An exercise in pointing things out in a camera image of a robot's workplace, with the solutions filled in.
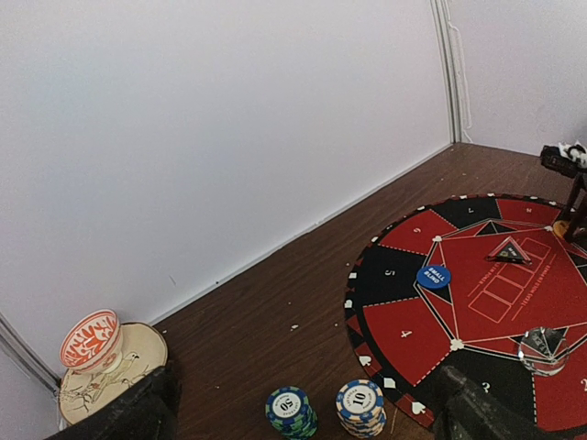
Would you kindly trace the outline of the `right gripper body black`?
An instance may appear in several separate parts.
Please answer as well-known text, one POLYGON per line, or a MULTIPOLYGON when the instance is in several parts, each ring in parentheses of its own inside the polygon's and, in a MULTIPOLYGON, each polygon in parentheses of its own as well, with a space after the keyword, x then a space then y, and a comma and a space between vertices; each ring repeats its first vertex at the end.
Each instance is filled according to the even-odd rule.
POLYGON ((540 152, 540 163, 543 167, 566 177, 576 177, 586 172, 586 147, 580 143, 545 145, 540 152))

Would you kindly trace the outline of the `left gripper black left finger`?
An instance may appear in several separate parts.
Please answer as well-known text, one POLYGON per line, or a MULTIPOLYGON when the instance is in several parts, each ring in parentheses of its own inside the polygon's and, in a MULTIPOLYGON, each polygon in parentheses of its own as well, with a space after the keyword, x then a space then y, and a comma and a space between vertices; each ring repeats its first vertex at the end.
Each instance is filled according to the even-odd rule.
POLYGON ((53 434, 61 440, 174 439, 182 384, 172 363, 157 367, 95 414, 53 434))

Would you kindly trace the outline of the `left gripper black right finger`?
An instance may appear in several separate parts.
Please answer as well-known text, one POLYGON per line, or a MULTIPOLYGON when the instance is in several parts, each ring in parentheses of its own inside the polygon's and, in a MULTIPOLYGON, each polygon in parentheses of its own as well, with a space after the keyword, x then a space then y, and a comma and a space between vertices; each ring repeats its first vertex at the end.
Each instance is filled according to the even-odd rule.
POLYGON ((436 439, 549 439, 550 434, 506 409, 458 369, 447 366, 435 385, 436 439))

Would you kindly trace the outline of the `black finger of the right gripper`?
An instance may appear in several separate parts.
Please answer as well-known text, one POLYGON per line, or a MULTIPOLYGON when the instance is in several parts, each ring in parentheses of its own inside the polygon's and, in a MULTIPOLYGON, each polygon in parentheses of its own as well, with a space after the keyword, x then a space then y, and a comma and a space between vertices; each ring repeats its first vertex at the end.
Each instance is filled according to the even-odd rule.
POLYGON ((585 171, 579 172, 574 178, 566 206, 560 217, 562 237, 569 243, 586 237, 586 230, 581 230, 581 226, 586 226, 586 194, 583 195, 580 204, 575 206, 581 191, 586 192, 585 171))

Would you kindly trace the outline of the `black triangle all-in marker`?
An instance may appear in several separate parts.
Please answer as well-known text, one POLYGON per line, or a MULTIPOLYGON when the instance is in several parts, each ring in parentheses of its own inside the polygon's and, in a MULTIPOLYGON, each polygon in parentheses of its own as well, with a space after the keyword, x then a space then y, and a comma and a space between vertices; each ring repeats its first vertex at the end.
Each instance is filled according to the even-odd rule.
POLYGON ((490 251, 485 259, 493 262, 531 265, 532 260, 522 247, 512 238, 507 237, 496 248, 490 251))

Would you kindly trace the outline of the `clear acrylic dealer button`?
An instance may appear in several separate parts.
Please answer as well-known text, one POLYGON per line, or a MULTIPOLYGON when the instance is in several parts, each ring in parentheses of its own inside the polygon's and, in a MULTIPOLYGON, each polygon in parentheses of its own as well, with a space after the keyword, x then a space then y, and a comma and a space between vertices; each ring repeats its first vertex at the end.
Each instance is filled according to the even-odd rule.
POLYGON ((552 377, 566 366, 570 355, 565 329, 536 327, 522 336, 517 355, 531 373, 552 377))

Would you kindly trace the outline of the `blue white poker chip stack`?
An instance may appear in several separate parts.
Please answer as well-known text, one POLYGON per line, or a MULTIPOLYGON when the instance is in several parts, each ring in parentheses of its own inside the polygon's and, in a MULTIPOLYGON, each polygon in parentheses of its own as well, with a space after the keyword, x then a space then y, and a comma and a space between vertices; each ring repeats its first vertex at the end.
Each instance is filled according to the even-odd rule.
POLYGON ((379 435, 387 422, 383 394, 367 379, 355 379, 343 385, 336 396, 336 411, 342 427, 360 439, 379 435))

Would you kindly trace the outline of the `blue small blind button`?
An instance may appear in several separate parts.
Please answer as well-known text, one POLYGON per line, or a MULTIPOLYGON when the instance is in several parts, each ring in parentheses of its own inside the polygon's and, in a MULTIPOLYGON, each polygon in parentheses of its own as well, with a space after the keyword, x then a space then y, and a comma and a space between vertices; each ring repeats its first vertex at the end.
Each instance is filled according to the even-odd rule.
POLYGON ((449 285, 450 281, 450 271, 439 265, 424 266, 416 274, 416 282, 429 290, 443 289, 449 285))

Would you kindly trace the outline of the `orange big blind button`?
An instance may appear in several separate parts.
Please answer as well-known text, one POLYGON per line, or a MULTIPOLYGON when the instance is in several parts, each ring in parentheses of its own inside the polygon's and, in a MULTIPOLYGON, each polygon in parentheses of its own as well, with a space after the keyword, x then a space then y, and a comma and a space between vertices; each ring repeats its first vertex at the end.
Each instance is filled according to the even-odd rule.
POLYGON ((559 238, 564 238, 565 234, 569 229, 569 225, 569 221, 558 220, 552 226, 553 233, 559 238))

